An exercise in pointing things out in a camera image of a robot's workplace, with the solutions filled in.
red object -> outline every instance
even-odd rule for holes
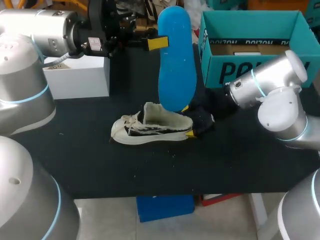
[[[206,207],[206,206],[209,206],[209,205],[212,205],[212,204],[220,203],[220,202],[222,202],[224,200],[227,200],[227,199],[232,199],[232,198],[240,196],[240,195],[242,195],[242,194],[241,193],[221,194],[219,196],[216,196],[216,197],[213,197],[213,198],[210,198],[210,199],[206,199],[206,200],[204,200],[203,195],[200,195],[199,196],[199,200],[200,200],[201,204],[204,207]]]
[[[200,32],[200,29],[198,28],[197,30],[194,30],[194,33],[195,35],[199,38],[199,32]]]

shoe sole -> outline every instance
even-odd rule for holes
[[[141,145],[141,144],[146,144],[146,143],[156,142],[156,141],[177,142],[177,141],[184,141],[188,139],[186,135],[187,132],[188,131],[173,132],[173,133],[151,135],[151,136],[125,136],[125,137],[114,136],[112,137],[112,139],[120,144],[125,144],[125,145]]]
[[[158,95],[162,106],[178,112],[194,97],[197,71],[188,13],[179,6],[164,9],[158,19],[159,36],[168,36],[169,46],[160,49]]]

blue foam insole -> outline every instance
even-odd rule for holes
[[[168,7],[159,15],[158,34],[168,36],[169,46],[160,49],[158,92],[160,103],[168,111],[181,111],[196,91],[191,31],[189,15],[182,7]]]

white sneaker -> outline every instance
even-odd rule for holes
[[[165,110],[161,104],[146,102],[143,111],[124,115],[112,126],[111,137],[121,144],[139,145],[153,141],[182,141],[192,130],[190,117]]]

black fabric surface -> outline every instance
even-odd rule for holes
[[[196,48],[195,58],[199,96],[204,86]],[[114,121],[158,102],[159,66],[156,51],[121,52],[111,60],[111,97],[57,100],[49,124],[12,138],[75,199],[285,192],[320,167],[316,151],[287,148],[266,132],[256,107],[218,121],[201,139],[109,142]],[[313,87],[301,100],[307,113],[320,116]]]

